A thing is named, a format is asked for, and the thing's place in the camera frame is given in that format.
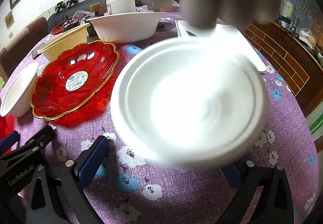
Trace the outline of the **white plastic jar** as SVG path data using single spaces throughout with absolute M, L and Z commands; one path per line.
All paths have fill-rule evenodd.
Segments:
M 135 0 L 106 0 L 107 14 L 136 12 Z

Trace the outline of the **red gold-rimmed plate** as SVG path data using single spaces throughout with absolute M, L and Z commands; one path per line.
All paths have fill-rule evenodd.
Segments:
M 15 126 L 15 118 L 13 116 L 7 115 L 5 117 L 1 117 L 1 135 L 0 135 L 1 140 L 3 140 L 7 135 L 9 135 L 12 131 L 15 130 L 14 126 Z
M 62 52 L 35 82 L 30 99 L 33 116 L 54 121 L 78 110 L 108 83 L 119 58 L 115 44 L 101 40 Z

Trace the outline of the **cream plastic bowl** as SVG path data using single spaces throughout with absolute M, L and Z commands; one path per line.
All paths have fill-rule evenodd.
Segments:
M 86 43 L 88 38 L 87 28 L 90 23 L 79 25 L 57 37 L 37 49 L 37 54 L 43 54 L 48 61 L 55 60 L 62 52 L 73 49 L 80 43 Z

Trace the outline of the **small white foam bowl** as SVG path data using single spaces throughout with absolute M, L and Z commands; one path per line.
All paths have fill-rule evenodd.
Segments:
M 1 102 L 2 117 L 11 115 L 18 118 L 31 108 L 29 102 L 38 78 L 38 68 L 38 62 L 29 64 L 10 83 Z

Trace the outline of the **black leather sofa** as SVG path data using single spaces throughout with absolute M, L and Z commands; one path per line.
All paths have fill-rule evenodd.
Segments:
M 74 13 L 79 10 L 89 11 L 89 6 L 98 2 L 101 3 L 104 9 L 107 9 L 106 0 L 84 0 L 73 4 L 70 8 L 61 9 L 58 14 L 52 14 L 47 20 L 47 32 L 50 33 L 59 23 L 66 19 L 66 17 L 72 17 Z M 141 0 L 135 0 L 135 5 L 136 7 L 140 7 L 144 4 Z

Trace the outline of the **purple floral tablecloth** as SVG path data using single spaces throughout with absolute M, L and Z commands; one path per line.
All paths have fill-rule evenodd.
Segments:
M 213 50 L 192 65 L 185 89 L 162 94 L 164 136 L 170 141 L 165 161 L 155 161 L 141 148 L 124 142 L 114 128 L 110 98 L 115 81 L 126 64 L 146 47 L 175 37 L 171 30 L 144 41 L 118 44 L 119 62 L 111 79 L 83 106 L 53 121 L 57 136 L 45 149 L 52 165 L 61 165 L 88 149 L 99 135 L 111 141 L 107 158 L 85 194 L 105 223 L 214 223 L 236 190 L 229 185 L 218 162 L 189 162 L 189 152 L 202 142 L 202 125 L 194 118 L 203 111 L 201 79 L 217 63 Z M 281 164 L 290 185 L 294 222 L 302 223 L 319 197 L 319 163 L 313 138 L 295 99 L 295 86 L 272 59 L 244 33 L 256 59 L 265 64 L 262 74 L 268 91 L 268 118 L 245 159 L 260 167 Z

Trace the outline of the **large white foam bowl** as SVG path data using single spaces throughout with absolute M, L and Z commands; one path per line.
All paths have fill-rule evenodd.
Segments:
M 90 19 L 98 37 L 106 42 L 131 43 L 154 35 L 164 12 L 129 12 Z

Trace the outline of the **lined paper notepad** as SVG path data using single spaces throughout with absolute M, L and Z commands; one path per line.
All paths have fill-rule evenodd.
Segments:
M 225 24 L 217 19 L 216 27 L 213 29 L 197 29 L 185 20 L 175 20 L 178 37 L 208 38 L 219 42 L 222 48 L 233 54 L 241 54 L 256 67 L 260 73 L 266 72 L 266 65 L 262 62 L 252 45 L 246 40 L 242 33 L 234 26 Z

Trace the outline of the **white shallow foam bowl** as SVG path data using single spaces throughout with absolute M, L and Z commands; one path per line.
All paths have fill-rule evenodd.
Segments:
M 110 103 L 126 145 L 178 169 L 237 161 L 263 131 L 268 105 L 254 65 L 207 38 L 167 39 L 143 49 L 119 74 Z

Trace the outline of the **wooden sideboard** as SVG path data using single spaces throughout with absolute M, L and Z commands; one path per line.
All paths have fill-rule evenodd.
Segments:
M 245 38 L 273 65 L 307 117 L 322 101 L 322 67 L 301 42 L 273 22 L 252 23 Z

